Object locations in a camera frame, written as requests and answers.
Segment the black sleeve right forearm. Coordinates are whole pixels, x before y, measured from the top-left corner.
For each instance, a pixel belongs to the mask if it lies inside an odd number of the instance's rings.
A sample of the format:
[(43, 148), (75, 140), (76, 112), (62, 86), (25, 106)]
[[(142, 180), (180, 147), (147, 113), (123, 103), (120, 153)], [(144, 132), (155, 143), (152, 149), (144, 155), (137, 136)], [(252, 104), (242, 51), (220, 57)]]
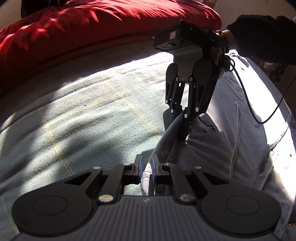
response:
[(227, 30), (240, 56), (295, 65), (295, 21), (285, 16), (241, 15)]

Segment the person's right hand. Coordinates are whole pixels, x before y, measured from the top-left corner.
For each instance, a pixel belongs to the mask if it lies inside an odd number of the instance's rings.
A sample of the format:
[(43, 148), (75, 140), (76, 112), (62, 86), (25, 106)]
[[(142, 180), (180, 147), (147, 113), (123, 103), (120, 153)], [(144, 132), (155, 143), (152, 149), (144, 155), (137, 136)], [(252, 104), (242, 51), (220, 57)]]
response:
[(219, 40), (222, 43), (221, 47), (213, 48), (212, 54), (215, 60), (215, 63), (218, 65), (220, 56), (228, 53), (230, 50), (237, 49), (237, 43), (234, 35), (231, 33), (230, 30), (216, 30), (215, 34), (219, 37)]

